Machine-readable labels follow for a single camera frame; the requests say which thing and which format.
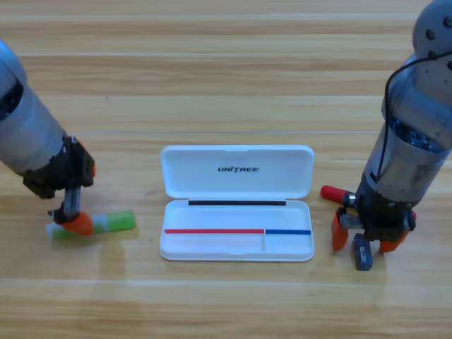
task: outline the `green marker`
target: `green marker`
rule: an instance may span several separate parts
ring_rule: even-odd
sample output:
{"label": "green marker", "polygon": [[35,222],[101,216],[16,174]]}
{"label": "green marker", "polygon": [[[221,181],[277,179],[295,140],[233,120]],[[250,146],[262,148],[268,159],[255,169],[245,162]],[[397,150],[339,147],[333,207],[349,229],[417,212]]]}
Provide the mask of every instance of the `green marker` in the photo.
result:
{"label": "green marker", "polygon": [[[135,213],[132,210],[122,212],[91,215],[93,219],[93,235],[116,231],[131,230],[136,226]],[[45,227],[50,239],[72,239],[82,237],[79,233],[69,232],[61,225],[53,222]]]}

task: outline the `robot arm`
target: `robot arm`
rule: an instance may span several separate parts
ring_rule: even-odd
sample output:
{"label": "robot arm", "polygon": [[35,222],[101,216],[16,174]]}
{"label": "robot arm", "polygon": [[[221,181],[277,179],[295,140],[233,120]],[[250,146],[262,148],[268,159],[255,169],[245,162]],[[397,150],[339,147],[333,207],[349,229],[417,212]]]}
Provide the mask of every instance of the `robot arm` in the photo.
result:
{"label": "robot arm", "polygon": [[[436,0],[420,14],[413,30],[413,54],[406,62],[452,50],[452,1]],[[419,63],[391,84],[391,113],[423,138],[452,148],[452,55]]]}
{"label": "robot arm", "polygon": [[93,185],[93,158],[41,103],[18,58],[1,40],[0,80],[0,161],[42,199],[64,189],[60,209],[49,214],[56,223],[73,222],[80,215],[81,187]]}
{"label": "robot arm", "polygon": [[[452,149],[452,0],[436,0],[420,14],[413,32],[415,53],[388,80],[382,112],[385,125],[362,173],[356,193],[329,186],[324,198],[339,208],[331,225],[333,249],[341,250],[347,230],[364,230],[363,241],[395,250],[416,226],[412,208],[424,197]],[[363,246],[355,247],[357,268]]]}

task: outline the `small black object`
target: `small black object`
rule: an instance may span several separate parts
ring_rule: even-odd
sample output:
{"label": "small black object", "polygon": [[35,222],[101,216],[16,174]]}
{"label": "small black object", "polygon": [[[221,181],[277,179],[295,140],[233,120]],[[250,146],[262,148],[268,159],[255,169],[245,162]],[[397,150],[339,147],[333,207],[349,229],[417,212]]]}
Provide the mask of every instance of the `small black object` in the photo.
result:
{"label": "small black object", "polygon": [[22,95],[23,86],[16,81],[16,84],[3,97],[0,97],[0,121],[14,112],[22,99]]}
{"label": "small black object", "polygon": [[452,19],[449,18],[448,16],[446,16],[444,18],[443,24],[444,24],[445,27],[451,28],[452,27]]}
{"label": "small black object", "polygon": [[428,40],[435,40],[435,32],[433,30],[427,30],[425,36]]}
{"label": "small black object", "polygon": [[356,269],[367,271],[372,268],[372,252],[369,240],[363,234],[357,233],[353,239],[353,250],[355,252]]}

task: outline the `table surface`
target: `table surface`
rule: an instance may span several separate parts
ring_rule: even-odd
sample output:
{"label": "table surface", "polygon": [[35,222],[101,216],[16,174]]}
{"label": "table surface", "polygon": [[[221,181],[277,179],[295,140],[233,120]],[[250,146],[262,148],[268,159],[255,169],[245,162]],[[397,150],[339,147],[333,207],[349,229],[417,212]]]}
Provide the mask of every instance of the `table surface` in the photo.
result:
{"label": "table surface", "polygon": [[[2,38],[52,114],[97,161],[88,213],[133,208],[135,230],[50,242],[47,210],[0,166],[2,338],[452,338],[452,165],[397,251],[355,270],[331,249],[412,52],[427,0],[0,0]],[[305,263],[188,263],[159,253],[160,150],[304,144],[316,153]],[[378,244],[372,244],[376,251]]]}

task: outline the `blue line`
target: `blue line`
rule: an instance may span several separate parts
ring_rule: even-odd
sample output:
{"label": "blue line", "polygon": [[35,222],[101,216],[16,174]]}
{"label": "blue line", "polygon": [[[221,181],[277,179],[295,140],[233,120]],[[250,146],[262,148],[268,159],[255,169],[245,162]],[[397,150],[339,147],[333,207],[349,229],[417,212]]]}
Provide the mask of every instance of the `blue line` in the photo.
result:
{"label": "blue line", "polygon": [[266,230],[266,234],[298,234],[298,235],[311,235],[311,231],[306,231],[306,230]]}

